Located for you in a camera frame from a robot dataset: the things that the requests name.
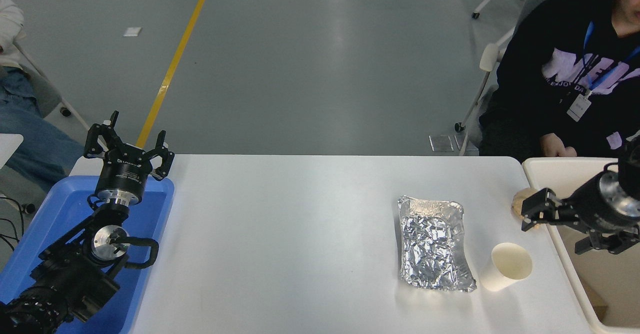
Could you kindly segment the person's hand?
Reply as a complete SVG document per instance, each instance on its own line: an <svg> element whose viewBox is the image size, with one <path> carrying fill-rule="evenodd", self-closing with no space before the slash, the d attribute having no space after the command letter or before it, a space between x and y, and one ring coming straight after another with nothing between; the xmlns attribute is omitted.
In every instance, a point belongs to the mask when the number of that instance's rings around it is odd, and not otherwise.
<svg viewBox="0 0 640 334"><path fill-rule="evenodd" d="M541 153L544 157L577 157L576 149L565 146L563 141L555 133L542 135L539 138Z"/></svg>

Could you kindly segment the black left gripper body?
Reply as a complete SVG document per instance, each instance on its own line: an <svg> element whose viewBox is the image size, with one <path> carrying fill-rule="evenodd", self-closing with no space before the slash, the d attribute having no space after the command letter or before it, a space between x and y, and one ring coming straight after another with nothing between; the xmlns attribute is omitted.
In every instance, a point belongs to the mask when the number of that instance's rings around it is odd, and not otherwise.
<svg viewBox="0 0 640 334"><path fill-rule="evenodd" d="M128 144L108 149L103 158L96 195L105 198L108 193L120 191L142 198L153 169L151 158L148 152Z"/></svg>

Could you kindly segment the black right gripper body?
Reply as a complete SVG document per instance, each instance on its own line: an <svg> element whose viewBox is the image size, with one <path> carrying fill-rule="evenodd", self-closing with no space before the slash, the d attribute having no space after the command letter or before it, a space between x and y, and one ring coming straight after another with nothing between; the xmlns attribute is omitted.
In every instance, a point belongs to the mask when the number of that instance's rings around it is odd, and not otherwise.
<svg viewBox="0 0 640 334"><path fill-rule="evenodd" d="M638 223L638 177L599 173L566 201L591 229L615 233Z"/></svg>

